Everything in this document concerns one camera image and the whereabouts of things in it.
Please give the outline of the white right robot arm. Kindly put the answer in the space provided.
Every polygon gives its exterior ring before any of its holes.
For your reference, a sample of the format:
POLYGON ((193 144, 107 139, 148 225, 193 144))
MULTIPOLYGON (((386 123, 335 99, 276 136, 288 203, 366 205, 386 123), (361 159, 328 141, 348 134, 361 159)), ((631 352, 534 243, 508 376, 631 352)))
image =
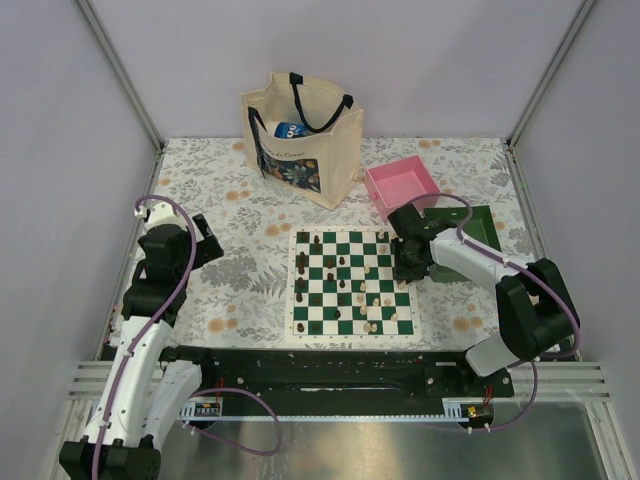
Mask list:
POLYGON ((395 210, 388 222, 397 235, 392 241, 396 281, 421 280, 439 265, 494 295, 499 330, 466 351, 466 364, 455 371, 462 393, 480 394, 503 368, 542 356, 557 358, 552 347, 579 338, 575 308, 552 261, 510 259, 468 236, 460 224, 426 219, 412 204, 395 210))

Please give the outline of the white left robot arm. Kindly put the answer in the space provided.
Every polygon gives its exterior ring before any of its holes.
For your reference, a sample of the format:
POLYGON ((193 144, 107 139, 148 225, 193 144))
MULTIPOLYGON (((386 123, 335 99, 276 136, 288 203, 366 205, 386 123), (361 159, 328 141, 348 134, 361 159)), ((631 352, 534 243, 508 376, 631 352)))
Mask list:
POLYGON ((224 251, 201 214, 190 222, 152 208, 138 243, 144 257, 123 297, 120 343, 97 407, 78 441, 61 447, 72 479, 155 479, 161 448, 188 397, 216 386, 203 355, 171 360, 157 387, 156 365, 186 301, 191 271, 224 251))

